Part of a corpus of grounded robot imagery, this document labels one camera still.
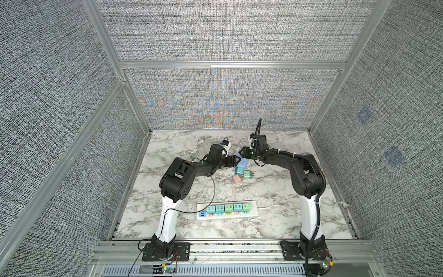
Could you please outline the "green adapter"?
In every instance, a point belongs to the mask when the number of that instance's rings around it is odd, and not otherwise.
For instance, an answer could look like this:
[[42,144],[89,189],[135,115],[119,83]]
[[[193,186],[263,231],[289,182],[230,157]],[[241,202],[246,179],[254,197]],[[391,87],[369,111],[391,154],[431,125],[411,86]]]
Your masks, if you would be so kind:
[[243,179],[244,180],[250,180],[253,178],[253,173],[250,170],[244,170],[243,171]]
[[232,213],[234,211],[234,205],[233,204],[225,204],[225,213]]

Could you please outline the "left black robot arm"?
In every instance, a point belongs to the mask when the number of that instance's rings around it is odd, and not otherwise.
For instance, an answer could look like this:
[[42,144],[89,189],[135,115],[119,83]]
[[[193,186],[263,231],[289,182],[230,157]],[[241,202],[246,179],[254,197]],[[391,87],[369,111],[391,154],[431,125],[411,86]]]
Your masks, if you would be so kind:
[[212,176],[223,167],[235,167],[240,158],[229,155],[231,143],[224,138],[219,144],[212,144],[210,151],[203,159],[195,161],[175,158],[160,180],[162,211],[157,231],[147,245],[160,259],[168,260],[174,255],[176,224],[183,200],[191,191],[196,177]]

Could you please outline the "green adapter lowest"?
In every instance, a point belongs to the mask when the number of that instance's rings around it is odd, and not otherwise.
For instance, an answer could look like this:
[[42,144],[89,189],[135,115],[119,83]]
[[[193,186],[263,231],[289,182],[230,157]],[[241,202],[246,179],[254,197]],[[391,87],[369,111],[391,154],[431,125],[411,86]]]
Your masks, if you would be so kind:
[[249,212],[251,210],[250,203],[242,203],[242,212]]

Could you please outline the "teal adapter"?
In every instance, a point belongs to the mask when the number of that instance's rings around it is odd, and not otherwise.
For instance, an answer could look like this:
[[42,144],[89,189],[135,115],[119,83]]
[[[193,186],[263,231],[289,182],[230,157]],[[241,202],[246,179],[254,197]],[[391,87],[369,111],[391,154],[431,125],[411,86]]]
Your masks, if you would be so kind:
[[223,214],[223,213],[225,213],[225,206],[224,205],[216,205],[215,211],[217,214]]
[[236,168],[235,168],[235,174],[236,174],[236,175],[241,175],[241,176],[243,176],[243,175],[244,175],[244,168],[242,168],[242,167],[236,167]]
[[216,207],[214,205],[210,205],[206,208],[207,214],[215,214],[216,213]]
[[233,204],[233,212],[242,212],[243,205],[242,203]]

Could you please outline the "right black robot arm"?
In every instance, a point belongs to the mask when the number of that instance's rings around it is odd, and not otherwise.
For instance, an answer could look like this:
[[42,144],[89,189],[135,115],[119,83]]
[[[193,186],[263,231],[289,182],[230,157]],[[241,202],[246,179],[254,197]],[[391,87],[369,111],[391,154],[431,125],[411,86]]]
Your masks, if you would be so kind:
[[331,270],[332,256],[321,231],[320,200],[326,189],[326,178],[314,156],[300,155],[270,148],[266,135],[256,130],[250,135],[249,147],[243,147],[243,158],[275,165],[290,172],[291,183],[301,198],[302,228],[298,254],[305,260],[308,277],[321,277]]

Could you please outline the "blue square power strip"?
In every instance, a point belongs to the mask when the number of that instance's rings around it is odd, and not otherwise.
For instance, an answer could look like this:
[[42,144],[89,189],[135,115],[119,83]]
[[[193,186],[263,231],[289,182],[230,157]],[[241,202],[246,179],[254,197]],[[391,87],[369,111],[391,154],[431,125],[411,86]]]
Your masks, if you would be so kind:
[[239,152],[234,153],[235,156],[235,167],[245,169],[249,165],[249,159],[243,158]]

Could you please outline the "long white power strip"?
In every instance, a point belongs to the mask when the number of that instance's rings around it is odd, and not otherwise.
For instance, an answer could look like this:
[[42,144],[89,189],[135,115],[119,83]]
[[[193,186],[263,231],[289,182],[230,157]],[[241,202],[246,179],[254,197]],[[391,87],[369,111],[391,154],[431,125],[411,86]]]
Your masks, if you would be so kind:
[[219,202],[197,204],[199,221],[257,218],[258,206],[255,201]]

